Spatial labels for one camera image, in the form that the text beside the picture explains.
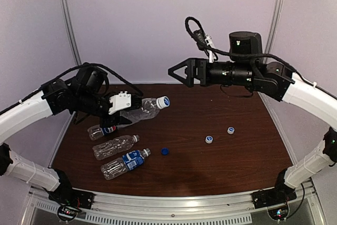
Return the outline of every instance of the empty plastic bottle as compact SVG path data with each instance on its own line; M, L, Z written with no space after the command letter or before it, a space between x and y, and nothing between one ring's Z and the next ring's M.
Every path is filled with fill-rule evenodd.
M149 149L134 150L128 154L117 158L110 163L101 166L101 171L106 180L114 179L115 177L131 171L144 163L145 158L151 154Z
M105 135L108 135L116 130L115 126L110 128L101 128L100 125L95 125L88 128L89 137L91 140L95 141Z
M161 109L170 106L170 100L167 96L155 98L146 98L142 100L142 107L136 110L131 111L121 111L121 116L127 118L132 123L125 125L118 125L119 129L125 128L126 126L130 126L132 124L137 123L142 120L149 120L155 118Z
M127 151L139 141L139 135L123 135L105 143L93 146L97 160L108 158L122 151Z

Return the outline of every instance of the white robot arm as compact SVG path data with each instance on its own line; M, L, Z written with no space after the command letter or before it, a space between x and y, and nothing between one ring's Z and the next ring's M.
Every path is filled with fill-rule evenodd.
M75 77L63 81L58 76L43 84L22 101L0 112L0 175L16 177L42 187L60 203L66 201L71 203L78 197L64 172L35 164L11 150L4 142L30 124L64 110L98 116L103 128L130 123L129 120L120 117L120 110L138 109L141 106L142 92L117 75L120 80L135 89L138 95L127 92L99 94L103 82L108 84L107 73L101 68L117 75L104 65L85 63L60 75L79 69Z
M194 21L199 30L192 32L189 21ZM185 20L188 34L197 43L199 50L229 56L232 62L217 62L203 58L189 58L170 68L168 74L188 87L193 87L194 79L200 86L220 84L240 85L248 91L258 91L281 102L296 105L326 122L330 129L317 147L297 164L281 171L271 190L252 194L256 208L283 203L296 198L295 188L327 166L337 162L337 97L305 80L287 62L271 54L262 54L261 36L252 32L230 34L230 53L210 47L206 42L203 28L198 20ZM277 62L264 63L263 58L273 58ZM175 71L185 68L183 78Z

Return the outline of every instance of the white wall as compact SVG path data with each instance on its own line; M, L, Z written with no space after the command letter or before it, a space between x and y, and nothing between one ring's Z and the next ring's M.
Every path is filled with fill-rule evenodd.
M337 94L337 0L285 0L273 54L295 66L307 79ZM284 103L270 101L297 160L323 138L328 126L316 117ZM324 213L336 224L337 167L313 177Z
M0 110L74 65L60 0L0 0ZM6 141L20 155L47 166L68 113L27 127ZM18 223L29 186L0 177L0 220Z
M185 31L188 16L218 48L228 50L228 34L239 30L260 32L265 44L274 1L68 0L82 61L106 64L136 83L176 82L168 68L205 56Z

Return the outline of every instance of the wooden table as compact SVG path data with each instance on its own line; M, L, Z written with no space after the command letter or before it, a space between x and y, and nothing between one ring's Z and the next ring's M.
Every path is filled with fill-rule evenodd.
M89 117L71 125L53 167L68 175L73 187L91 191L159 197L226 194L272 187L277 174L291 165L289 155L263 102L256 93L243 99L222 93L218 86L187 88L178 84L139 85L145 97L167 95L171 106L152 120L91 141L87 128L99 123ZM129 90L111 86L115 91ZM228 94L246 94L229 87ZM227 128L235 133L229 135ZM152 154L134 171L105 180L92 147L120 135L140 135L131 150ZM214 138L212 144L205 137ZM167 147L169 155L161 155Z

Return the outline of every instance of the crushed plastic bottle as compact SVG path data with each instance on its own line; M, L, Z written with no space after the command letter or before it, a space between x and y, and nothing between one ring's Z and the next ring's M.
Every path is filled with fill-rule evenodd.
M99 138L108 135L116 130L116 126L110 128L101 128L100 125L95 125L88 128L89 137L91 140L95 141Z
M146 98L142 100L142 107L131 111L121 111L121 116L127 118L132 123L125 125L118 125L119 129L133 125L139 121L149 120L155 118L161 109L169 107L170 100L167 96L155 98Z
M117 153L127 151L139 141L139 135L123 135L105 143L93 146L94 155L97 160L108 158Z
M134 170L142 165L145 158L151 154L149 149L134 150L101 166L101 171L106 180L114 179L128 171Z

